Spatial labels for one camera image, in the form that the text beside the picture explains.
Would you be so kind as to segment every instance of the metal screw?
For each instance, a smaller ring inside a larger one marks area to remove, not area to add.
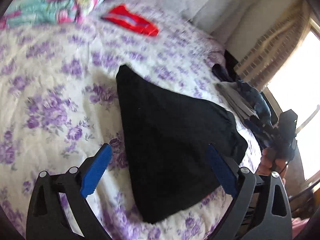
[[[72,168],[70,168],[70,170],[69,170],[69,172],[71,173],[71,174],[74,174],[74,173],[76,173],[78,171],[78,168],[77,167],[72,167]]]
[[[279,173],[276,171],[271,172],[272,177],[274,178],[278,178],[279,177]]]
[[[244,173],[244,174],[248,174],[248,173],[250,172],[249,169],[246,168],[246,167],[242,167],[242,168],[240,169],[240,171],[241,171],[242,173]]]
[[[47,175],[47,172],[46,172],[46,171],[41,171],[40,174],[39,174],[39,176],[40,176],[41,178],[45,177],[46,175]]]

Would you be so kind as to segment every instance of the folded red garment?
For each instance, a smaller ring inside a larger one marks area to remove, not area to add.
[[[159,29],[153,23],[137,14],[130,13],[124,4],[113,8],[101,18],[147,36],[157,36],[159,33]]]

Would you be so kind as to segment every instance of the beige curtain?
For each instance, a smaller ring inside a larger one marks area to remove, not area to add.
[[[241,79],[261,91],[309,33],[310,13],[305,0],[287,8],[235,66],[234,70]]]

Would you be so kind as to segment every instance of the folded gray cloth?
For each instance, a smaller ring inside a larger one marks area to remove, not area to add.
[[[244,120],[248,119],[251,115],[258,117],[252,106],[236,90],[238,87],[236,82],[220,82],[216,84],[216,87],[243,124]]]

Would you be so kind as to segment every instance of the bed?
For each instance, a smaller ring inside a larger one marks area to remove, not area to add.
[[[127,4],[155,23],[157,37],[138,35],[100,15],[119,4],[102,3],[82,25],[20,26],[0,31],[0,204],[25,237],[28,204],[42,170],[65,173],[105,143],[111,162],[87,201],[112,239],[205,239],[232,197],[217,188],[200,203],[154,225],[143,223],[134,204],[124,149],[116,73],[128,64],[158,86],[223,106],[214,63],[224,49],[211,36],[175,14]],[[248,149],[240,166],[255,171],[261,152],[236,116]],[[82,234],[66,196],[61,203],[74,232]]]

